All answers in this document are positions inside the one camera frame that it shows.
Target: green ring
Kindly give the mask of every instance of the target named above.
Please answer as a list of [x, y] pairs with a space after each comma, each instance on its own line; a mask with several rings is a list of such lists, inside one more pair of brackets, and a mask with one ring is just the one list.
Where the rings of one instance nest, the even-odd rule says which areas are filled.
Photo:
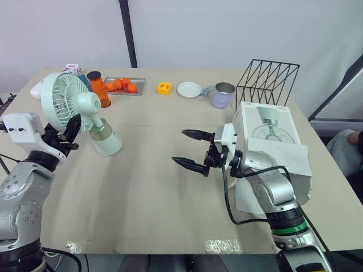
[[306, 227], [307, 227], [307, 223], [306, 223], [306, 221], [304, 221], [300, 225], [297, 225], [295, 227], [282, 228], [282, 229], [271, 228], [271, 231], [273, 234], [276, 234], [276, 235], [286, 235], [286, 234], [294, 234], [295, 232], [302, 231]]

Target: beige tabletop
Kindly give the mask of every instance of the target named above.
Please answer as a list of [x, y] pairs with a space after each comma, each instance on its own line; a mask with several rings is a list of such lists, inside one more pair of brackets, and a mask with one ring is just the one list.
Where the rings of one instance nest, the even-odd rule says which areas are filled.
[[[207, 142], [180, 132], [214, 132], [231, 122], [232, 107], [214, 108], [208, 99], [184, 99], [180, 82], [209, 86], [236, 84], [241, 70], [98, 69], [103, 77], [146, 78], [142, 96], [111, 95], [104, 117], [120, 135], [123, 147], [110, 157], [98, 155], [88, 134], [77, 136], [80, 148], [58, 166], [44, 203], [41, 242], [77, 253], [274, 253], [266, 223], [233, 225], [223, 198], [221, 173], [208, 178], [171, 160], [183, 156], [202, 163]], [[38, 73], [6, 113], [36, 112], [47, 123], [40, 102], [29, 90], [59, 69]], [[156, 94], [160, 81], [171, 82], [170, 96]], [[363, 248], [363, 209], [346, 179], [298, 107], [290, 107], [301, 142], [309, 148], [313, 173], [311, 200], [303, 206], [331, 250]], [[0, 134], [1, 153], [24, 159], [26, 153]], [[14, 164], [5, 162], [9, 168]], [[250, 214], [232, 210], [237, 219]]]

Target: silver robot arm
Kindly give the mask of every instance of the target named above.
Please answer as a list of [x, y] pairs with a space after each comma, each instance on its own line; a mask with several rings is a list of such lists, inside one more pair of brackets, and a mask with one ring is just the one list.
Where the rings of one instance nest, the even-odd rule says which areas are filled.
[[216, 133], [200, 130], [184, 130], [182, 133], [193, 139], [209, 141], [210, 145], [203, 165], [173, 157], [178, 164], [204, 176], [208, 176], [210, 167], [230, 166], [232, 177], [248, 180], [266, 214], [275, 244], [281, 249], [277, 259], [281, 271], [332, 271], [315, 233], [305, 221], [288, 172], [284, 176], [278, 170], [284, 167], [277, 166], [275, 160], [264, 152], [236, 150], [237, 135], [232, 124], [219, 127]]
[[68, 122], [64, 134], [49, 124], [43, 129], [36, 114], [8, 114], [0, 128], [28, 152], [0, 185], [0, 272], [44, 271], [40, 231], [42, 209], [54, 179], [79, 132], [81, 117]]
[[248, 175], [245, 178], [266, 214], [273, 240], [282, 249], [278, 255], [279, 265], [292, 271], [305, 268], [306, 271], [331, 272], [315, 233], [303, 217], [290, 181], [278, 169], [253, 175], [273, 166], [276, 162], [268, 154], [246, 151], [238, 167], [243, 176]]

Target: white box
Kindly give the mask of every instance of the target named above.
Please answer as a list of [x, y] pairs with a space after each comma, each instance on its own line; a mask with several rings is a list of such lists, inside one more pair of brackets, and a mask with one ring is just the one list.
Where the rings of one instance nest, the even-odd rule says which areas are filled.
[[[285, 166], [290, 172], [297, 201], [301, 205], [306, 203], [311, 191], [310, 162], [307, 146], [300, 142], [289, 108], [241, 102], [233, 125], [237, 133], [237, 149], [270, 154], [277, 165]], [[246, 188], [239, 183], [236, 184], [237, 209], [260, 214], [261, 209], [257, 212], [241, 203], [243, 200], [238, 194]]]
[[67, 72], [73, 75], [81, 75], [82, 69], [78, 64], [67, 63], [62, 72]]

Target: black wire rack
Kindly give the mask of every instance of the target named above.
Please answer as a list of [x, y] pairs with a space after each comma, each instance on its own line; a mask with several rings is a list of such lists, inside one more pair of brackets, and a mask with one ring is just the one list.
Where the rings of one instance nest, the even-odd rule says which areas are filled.
[[236, 86], [236, 110], [241, 101], [286, 106], [299, 67], [299, 64], [253, 59]]

